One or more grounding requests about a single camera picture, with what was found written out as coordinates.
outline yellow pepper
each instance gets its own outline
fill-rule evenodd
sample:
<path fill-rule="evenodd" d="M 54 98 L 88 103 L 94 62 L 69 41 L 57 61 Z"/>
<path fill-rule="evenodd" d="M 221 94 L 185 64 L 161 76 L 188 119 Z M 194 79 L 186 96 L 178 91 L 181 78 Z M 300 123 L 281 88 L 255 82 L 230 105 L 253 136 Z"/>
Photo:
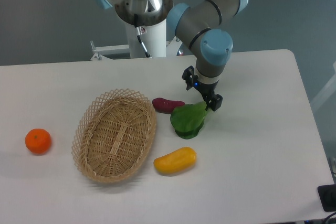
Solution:
<path fill-rule="evenodd" d="M 154 160 L 154 167 L 162 174 L 180 172 L 196 163 L 196 152 L 190 147 L 183 147 L 158 157 Z"/>

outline wicker basket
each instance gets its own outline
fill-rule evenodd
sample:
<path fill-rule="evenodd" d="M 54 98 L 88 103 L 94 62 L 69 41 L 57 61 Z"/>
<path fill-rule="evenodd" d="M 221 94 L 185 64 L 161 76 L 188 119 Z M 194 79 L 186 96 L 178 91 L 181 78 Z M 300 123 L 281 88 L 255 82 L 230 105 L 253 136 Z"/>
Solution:
<path fill-rule="evenodd" d="M 112 183 L 134 174 L 152 146 L 156 115 L 152 103 L 133 90 L 102 94 L 79 122 L 72 155 L 85 176 Z"/>

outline purple vegetable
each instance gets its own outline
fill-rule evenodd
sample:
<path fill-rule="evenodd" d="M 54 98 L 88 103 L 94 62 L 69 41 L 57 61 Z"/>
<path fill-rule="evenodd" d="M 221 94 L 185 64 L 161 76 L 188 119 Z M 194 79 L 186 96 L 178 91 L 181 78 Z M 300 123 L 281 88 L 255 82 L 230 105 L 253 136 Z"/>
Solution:
<path fill-rule="evenodd" d="M 171 114 L 176 107 L 185 105 L 184 102 L 171 101 L 164 98 L 155 98 L 152 103 L 156 111 L 168 114 Z"/>

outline metal stand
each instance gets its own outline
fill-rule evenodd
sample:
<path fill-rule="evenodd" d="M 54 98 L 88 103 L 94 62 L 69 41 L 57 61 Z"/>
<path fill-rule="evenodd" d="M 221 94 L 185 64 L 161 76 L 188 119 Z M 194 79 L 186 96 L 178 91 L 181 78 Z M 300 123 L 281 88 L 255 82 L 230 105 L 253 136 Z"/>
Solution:
<path fill-rule="evenodd" d="M 93 41 L 90 41 L 93 56 L 91 60 L 110 60 L 116 58 L 120 54 L 129 54 L 129 45 L 107 46 L 107 47 L 95 47 Z M 183 51 L 180 50 L 182 42 L 174 37 L 172 41 L 166 42 L 166 55 L 162 57 L 175 57 L 183 55 Z"/>
<path fill-rule="evenodd" d="M 333 64 L 335 74 L 330 80 L 324 85 L 321 91 L 311 100 L 310 106 L 311 110 L 315 114 L 318 109 L 326 102 L 326 100 L 332 96 L 336 91 L 336 62 Z"/>

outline black cable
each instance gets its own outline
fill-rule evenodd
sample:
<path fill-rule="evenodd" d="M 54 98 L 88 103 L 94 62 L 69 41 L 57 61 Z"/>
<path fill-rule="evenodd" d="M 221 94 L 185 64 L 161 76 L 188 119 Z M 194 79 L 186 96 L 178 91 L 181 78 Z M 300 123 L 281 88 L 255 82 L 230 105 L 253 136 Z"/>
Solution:
<path fill-rule="evenodd" d="M 333 212 L 331 215 L 327 216 L 327 217 L 323 220 L 322 224 L 326 224 L 327 221 L 328 221 L 331 217 L 333 217 L 334 215 L 336 215 L 336 212 Z"/>
<path fill-rule="evenodd" d="M 138 15 L 137 15 L 137 14 L 134 14 L 134 27 L 135 27 L 135 28 L 138 27 L 138 19 L 139 19 Z M 141 38 L 140 38 L 140 35 L 137 35 L 136 37 L 138 38 L 138 42 L 140 43 L 140 45 L 141 45 L 142 48 L 143 48 L 143 51 L 144 51 L 144 53 L 145 53 L 145 55 L 146 55 L 146 58 L 151 58 L 151 55 L 148 53 L 145 44 L 142 42 L 142 40 L 141 40 Z"/>

